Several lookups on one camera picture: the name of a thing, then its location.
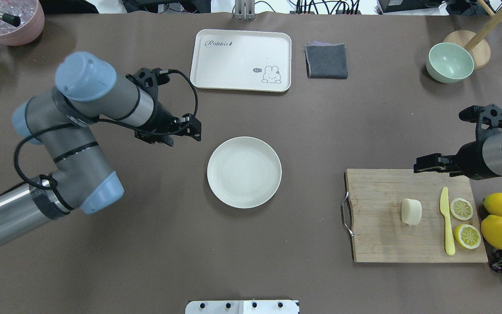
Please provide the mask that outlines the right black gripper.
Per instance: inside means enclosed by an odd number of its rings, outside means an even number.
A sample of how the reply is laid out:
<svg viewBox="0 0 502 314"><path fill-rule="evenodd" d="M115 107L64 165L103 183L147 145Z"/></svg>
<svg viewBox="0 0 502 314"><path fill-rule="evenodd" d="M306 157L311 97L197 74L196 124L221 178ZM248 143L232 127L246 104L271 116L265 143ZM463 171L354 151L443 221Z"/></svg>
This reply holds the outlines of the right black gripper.
<svg viewBox="0 0 502 314"><path fill-rule="evenodd" d="M466 176L472 180L486 179L487 167L482 159L482 149L478 142L467 143L455 155L429 154L417 157L413 173L447 173L450 177Z"/></svg>

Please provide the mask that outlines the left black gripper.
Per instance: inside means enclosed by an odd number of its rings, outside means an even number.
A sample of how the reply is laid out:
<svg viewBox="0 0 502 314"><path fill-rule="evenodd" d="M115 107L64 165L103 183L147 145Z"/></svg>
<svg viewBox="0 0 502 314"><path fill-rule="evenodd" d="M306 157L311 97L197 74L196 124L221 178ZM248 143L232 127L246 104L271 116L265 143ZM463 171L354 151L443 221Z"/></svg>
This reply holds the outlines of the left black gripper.
<svg viewBox="0 0 502 314"><path fill-rule="evenodd" d="M174 141L171 135L180 128L179 123L174 122L175 117L171 115L168 109L163 107L162 103L156 101L149 120L134 131L134 137L149 144L163 143L173 147ZM180 132L182 137L191 137L196 141L202 140L202 125L199 119L193 114L188 113L180 119L185 128Z"/></svg>

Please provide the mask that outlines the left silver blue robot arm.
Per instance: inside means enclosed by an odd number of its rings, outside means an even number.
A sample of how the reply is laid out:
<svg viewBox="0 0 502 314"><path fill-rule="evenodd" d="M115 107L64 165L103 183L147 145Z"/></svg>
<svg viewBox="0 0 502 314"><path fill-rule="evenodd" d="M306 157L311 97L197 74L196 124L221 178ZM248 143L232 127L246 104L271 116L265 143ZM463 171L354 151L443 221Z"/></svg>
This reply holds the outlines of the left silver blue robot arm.
<svg viewBox="0 0 502 314"><path fill-rule="evenodd" d="M67 56L54 86L24 102L12 117L22 141L13 163L22 183L0 195L0 246L81 209L100 211L121 199L123 185L90 126L111 123L149 144L173 146L173 136L201 141L197 112L171 115L159 86L175 69L142 68L121 76L90 52Z"/></svg>

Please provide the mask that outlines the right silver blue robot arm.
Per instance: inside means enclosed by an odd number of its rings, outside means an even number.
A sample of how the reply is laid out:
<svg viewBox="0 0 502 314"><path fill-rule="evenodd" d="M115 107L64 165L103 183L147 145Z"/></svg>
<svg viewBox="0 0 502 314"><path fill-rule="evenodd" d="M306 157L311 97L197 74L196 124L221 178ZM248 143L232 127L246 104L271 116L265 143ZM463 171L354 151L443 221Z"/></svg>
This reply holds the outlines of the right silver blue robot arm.
<svg viewBox="0 0 502 314"><path fill-rule="evenodd" d="M497 105L470 106L460 120L475 123L475 141L460 147L454 155L434 153L416 159L414 173L448 173L472 180L502 177L502 109Z"/></svg>

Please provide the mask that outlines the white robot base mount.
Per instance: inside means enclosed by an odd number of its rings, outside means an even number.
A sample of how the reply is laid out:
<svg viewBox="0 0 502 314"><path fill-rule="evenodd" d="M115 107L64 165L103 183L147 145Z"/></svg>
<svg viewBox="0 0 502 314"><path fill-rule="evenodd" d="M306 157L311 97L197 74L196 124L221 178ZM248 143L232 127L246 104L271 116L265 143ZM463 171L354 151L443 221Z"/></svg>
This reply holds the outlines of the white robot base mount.
<svg viewBox="0 0 502 314"><path fill-rule="evenodd" d="M186 314L299 314L298 300L194 300Z"/></svg>

